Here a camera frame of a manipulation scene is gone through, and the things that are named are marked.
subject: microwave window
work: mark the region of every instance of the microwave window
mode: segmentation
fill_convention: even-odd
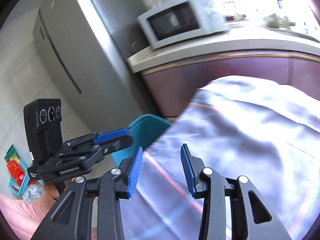
[[[188,2],[159,12],[147,20],[159,41],[179,33],[199,29]]]

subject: red package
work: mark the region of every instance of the red package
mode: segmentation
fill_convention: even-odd
[[[20,165],[14,159],[11,159],[7,163],[7,168],[9,170],[11,176],[13,177],[14,181],[19,186],[21,186],[25,172],[22,170]]]

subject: yellow sticker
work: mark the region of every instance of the yellow sticker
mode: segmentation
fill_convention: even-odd
[[[52,1],[51,3],[51,10],[53,10],[54,6],[56,5],[56,2],[55,1]]]

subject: blue gripper pad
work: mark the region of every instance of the blue gripper pad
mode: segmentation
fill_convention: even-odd
[[[125,128],[122,128],[119,130],[115,130],[113,132],[100,134],[97,136],[97,138],[93,142],[94,142],[94,144],[99,144],[99,143],[103,143],[105,141],[109,141],[113,138],[117,138],[117,137],[127,135],[127,134],[129,134],[129,131]]]
[[[189,158],[192,158],[192,156],[188,155],[188,153],[186,152],[183,146],[181,147],[180,156],[181,156],[184,175],[186,177],[186,181],[188,185],[188,190],[191,193],[191,195],[194,197],[196,194],[196,177],[192,170],[190,159],[189,159]]]
[[[128,175],[128,197],[131,198],[136,190],[137,182],[139,179],[140,169],[142,164],[142,147],[139,147],[138,153]]]

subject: silver screw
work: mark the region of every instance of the silver screw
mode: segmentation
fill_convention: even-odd
[[[112,173],[113,175],[118,175],[118,174],[120,174],[120,172],[121,172],[121,170],[118,169],[118,168],[115,168],[115,169],[112,169],[112,170],[111,170],[111,173]]]
[[[76,177],[76,183],[82,183],[84,182],[84,177],[80,176],[80,177]]]
[[[248,182],[248,178],[246,176],[240,176],[239,177],[239,181],[242,183],[247,183]]]
[[[204,173],[204,174],[207,174],[207,175],[210,175],[210,174],[213,173],[213,170],[210,169],[210,168],[204,168],[204,169],[203,169],[203,173]]]

